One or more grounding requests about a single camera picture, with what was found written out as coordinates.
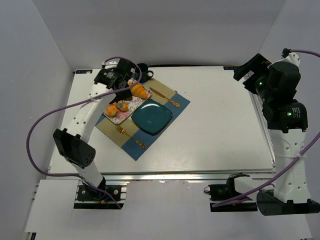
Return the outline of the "metal tongs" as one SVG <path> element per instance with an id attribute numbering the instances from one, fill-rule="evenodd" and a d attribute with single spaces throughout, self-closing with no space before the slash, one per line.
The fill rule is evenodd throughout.
<path id="1" fill-rule="evenodd" d="M 120 100 L 117 102 L 117 107 L 120 111 L 125 111 L 125 109 L 127 109 L 127 104 L 124 100 Z"/>

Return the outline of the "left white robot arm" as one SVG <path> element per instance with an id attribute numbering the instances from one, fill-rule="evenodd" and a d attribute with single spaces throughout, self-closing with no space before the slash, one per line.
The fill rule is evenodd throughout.
<path id="1" fill-rule="evenodd" d="M 90 136 L 109 102 L 119 94 L 114 91 L 129 92 L 128 81 L 136 70 L 138 66 L 124 58 L 110 67 L 103 67 L 93 80 L 88 102 L 81 104 L 78 113 L 64 129 L 56 129 L 53 133 L 59 154 L 77 170 L 82 182 L 97 195 L 97 189 L 106 189 L 106 180 L 94 163 L 96 150 L 89 145 Z"/>

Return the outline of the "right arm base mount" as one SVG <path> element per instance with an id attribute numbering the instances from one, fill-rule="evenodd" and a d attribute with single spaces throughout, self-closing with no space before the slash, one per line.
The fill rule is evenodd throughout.
<path id="1" fill-rule="evenodd" d="M 213 203 L 226 201 L 240 195 L 240 193 L 236 193 L 235 191 L 229 191 L 226 184 L 210 184 L 203 189 L 203 192 L 209 195 L 209 199 Z"/>

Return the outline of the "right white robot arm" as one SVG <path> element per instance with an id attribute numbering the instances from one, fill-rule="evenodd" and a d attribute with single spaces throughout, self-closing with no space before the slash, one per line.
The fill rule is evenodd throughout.
<path id="1" fill-rule="evenodd" d="M 306 107 L 295 99 L 301 79 L 300 57 L 284 49 L 280 60 L 271 62 L 256 54 L 234 69 L 234 79 L 262 102 L 275 159 L 275 176 L 259 184 L 240 173 L 228 179 L 231 199 L 223 205 L 254 200 L 264 216 L 317 214 L 318 202 L 312 199 L 305 171 L 305 145 L 308 129 Z"/>

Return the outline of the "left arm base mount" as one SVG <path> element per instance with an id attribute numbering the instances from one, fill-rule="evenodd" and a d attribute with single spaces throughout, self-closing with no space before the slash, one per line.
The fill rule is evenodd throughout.
<path id="1" fill-rule="evenodd" d="M 106 185 L 105 187 L 105 191 L 108 192 L 117 202 L 125 199 L 126 190 L 127 187 L 124 185 Z M 102 200 L 107 203 L 114 202 L 108 194 L 91 189 L 85 184 L 78 187 L 76 200 L 79 202 L 101 202 Z"/>

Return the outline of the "round orange bun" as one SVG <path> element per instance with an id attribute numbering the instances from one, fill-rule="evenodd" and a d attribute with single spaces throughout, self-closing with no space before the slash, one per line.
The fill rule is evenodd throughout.
<path id="1" fill-rule="evenodd" d="M 106 107 L 104 113 L 105 113 L 105 115 L 106 115 L 107 117 L 113 118 L 113 117 L 115 117 L 115 116 L 117 115 L 117 113 L 118 113 L 118 108 L 117 108 L 115 105 L 110 104 L 110 105 L 108 105 L 108 106 Z"/>

